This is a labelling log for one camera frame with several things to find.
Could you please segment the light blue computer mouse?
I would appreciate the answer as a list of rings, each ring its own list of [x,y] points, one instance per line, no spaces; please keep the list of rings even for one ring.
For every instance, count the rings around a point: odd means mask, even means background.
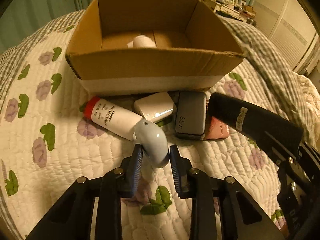
[[[169,162],[167,137],[155,123],[142,119],[135,124],[134,140],[141,144],[153,168],[163,168]]]

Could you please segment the white bottle red cap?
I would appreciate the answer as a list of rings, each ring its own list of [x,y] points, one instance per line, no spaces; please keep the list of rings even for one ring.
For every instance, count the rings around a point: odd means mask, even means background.
[[[104,129],[130,141],[133,140],[136,123],[143,119],[141,115],[96,96],[87,102],[84,116]]]

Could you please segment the grey 65W power bank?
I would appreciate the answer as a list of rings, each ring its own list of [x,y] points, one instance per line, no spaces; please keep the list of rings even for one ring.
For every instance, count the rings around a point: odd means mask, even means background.
[[[180,92],[175,121],[175,132],[178,137],[200,138],[204,135],[206,101],[203,92]]]

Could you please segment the pink rose coaster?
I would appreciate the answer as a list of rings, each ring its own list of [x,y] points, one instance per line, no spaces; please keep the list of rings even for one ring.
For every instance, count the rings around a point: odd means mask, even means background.
[[[209,100],[206,100],[206,123],[205,131],[202,140],[220,140],[229,137],[229,128],[226,124],[221,122],[208,113]]]

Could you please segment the black cylindrical umbrella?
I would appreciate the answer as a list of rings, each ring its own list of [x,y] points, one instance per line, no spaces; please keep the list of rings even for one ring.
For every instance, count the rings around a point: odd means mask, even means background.
[[[262,141],[269,133],[291,153],[297,152],[302,140],[303,129],[297,125],[262,107],[225,94],[210,96],[208,114],[255,142]]]

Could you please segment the white square charger box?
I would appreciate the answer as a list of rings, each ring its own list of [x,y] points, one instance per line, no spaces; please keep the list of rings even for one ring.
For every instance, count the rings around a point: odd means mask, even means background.
[[[167,92],[160,92],[136,100],[134,109],[145,120],[157,123],[172,115],[175,104]]]

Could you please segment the brown cardboard box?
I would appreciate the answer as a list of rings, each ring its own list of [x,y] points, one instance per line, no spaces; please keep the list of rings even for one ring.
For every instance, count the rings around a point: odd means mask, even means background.
[[[84,89],[99,96],[208,89],[244,57],[198,0],[93,0],[65,52]]]

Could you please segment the white roll in box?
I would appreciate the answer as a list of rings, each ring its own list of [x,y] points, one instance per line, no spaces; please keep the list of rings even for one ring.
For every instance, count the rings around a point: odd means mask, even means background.
[[[139,35],[136,36],[132,41],[130,41],[127,44],[128,48],[156,48],[155,42],[145,36],[145,35]]]

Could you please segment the white louvred wardrobe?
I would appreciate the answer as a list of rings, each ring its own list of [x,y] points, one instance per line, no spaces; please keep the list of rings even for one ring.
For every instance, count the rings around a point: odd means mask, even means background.
[[[304,72],[318,35],[298,1],[254,0],[253,9],[256,27],[276,46],[294,72]]]

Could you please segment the white dressing table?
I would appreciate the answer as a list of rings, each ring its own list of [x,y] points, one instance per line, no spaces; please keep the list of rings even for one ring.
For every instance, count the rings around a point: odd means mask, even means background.
[[[240,10],[239,7],[235,7],[234,5],[230,4],[222,4],[218,1],[213,0],[202,0],[212,11],[220,16],[223,16],[225,18],[232,18],[234,20],[238,20],[241,22],[245,22],[248,24],[253,25],[254,27],[257,26],[257,22],[250,18],[250,16],[246,13]]]

